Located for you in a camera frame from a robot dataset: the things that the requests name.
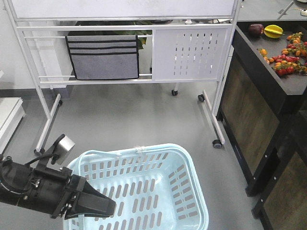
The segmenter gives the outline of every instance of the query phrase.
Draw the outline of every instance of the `rack wheel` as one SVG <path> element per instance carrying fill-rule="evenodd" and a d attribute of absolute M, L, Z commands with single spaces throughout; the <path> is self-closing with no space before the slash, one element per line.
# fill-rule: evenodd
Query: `rack wheel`
<path fill-rule="evenodd" d="M 173 96 L 178 95 L 178 91 L 172 90 L 172 95 L 173 95 Z"/>
<path fill-rule="evenodd" d="M 205 101 L 205 97 L 203 96 L 203 94 L 198 95 L 198 100 L 200 102 L 204 102 Z"/>
<path fill-rule="evenodd" d="M 219 139 L 214 140 L 212 144 L 215 149 L 221 149 L 223 146 Z"/>

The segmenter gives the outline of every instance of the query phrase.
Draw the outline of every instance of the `white cabinet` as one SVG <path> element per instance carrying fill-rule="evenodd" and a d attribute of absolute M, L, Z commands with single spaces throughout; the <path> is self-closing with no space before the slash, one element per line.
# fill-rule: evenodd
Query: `white cabinet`
<path fill-rule="evenodd" d="M 22 103 L 21 98 L 0 98 L 0 154 L 25 115 Z"/>

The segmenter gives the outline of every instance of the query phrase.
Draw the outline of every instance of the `baseboard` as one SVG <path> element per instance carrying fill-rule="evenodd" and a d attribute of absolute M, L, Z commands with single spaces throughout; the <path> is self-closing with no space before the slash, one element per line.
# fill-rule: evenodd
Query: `baseboard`
<path fill-rule="evenodd" d="M 42 89 L 46 100 L 52 100 L 59 93 L 61 98 L 70 98 L 73 85 L 65 88 Z M 39 99 L 36 89 L 9 89 L 0 90 L 0 97 L 21 97 L 23 100 Z"/>

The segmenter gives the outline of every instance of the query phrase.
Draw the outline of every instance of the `wooden cabinet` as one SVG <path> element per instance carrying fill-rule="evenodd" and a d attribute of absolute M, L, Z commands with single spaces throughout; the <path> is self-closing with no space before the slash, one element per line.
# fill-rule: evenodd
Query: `wooden cabinet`
<path fill-rule="evenodd" d="M 307 226 L 307 111 L 296 117 L 278 149 L 281 159 L 254 207 L 265 230 L 303 230 Z"/>
<path fill-rule="evenodd" d="M 249 37 L 253 23 L 279 25 L 284 29 L 280 39 Z M 237 159 L 248 182 L 246 193 L 262 192 L 280 163 L 276 146 L 282 142 L 289 120 L 295 114 L 307 77 L 292 75 L 279 78 L 257 48 L 268 50 L 268 56 L 280 54 L 286 37 L 303 31 L 306 22 L 238 22 L 233 39 L 234 54 L 227 75 L 218 118 L 234 147 Z"/>

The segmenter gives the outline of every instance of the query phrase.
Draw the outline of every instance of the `cable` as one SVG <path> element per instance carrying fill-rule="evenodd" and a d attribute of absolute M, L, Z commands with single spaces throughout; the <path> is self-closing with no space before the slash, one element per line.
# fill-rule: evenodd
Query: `cable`
<path fill-rule="evenodd" d="M 32 163 L 34 163 L 35 161 L 38 161 L 40 159 L 43 159 L 43 158 L 51 158 L 51 157 L 54 157 L 55 154 L 46 154 L 46 155 L 42 155 L 42 156 L 39 156 L 39 157 L 36 157 L 35 159 L 29 161 L 28 163 L 24 164 L 24 165 L 30 165 Z"/>

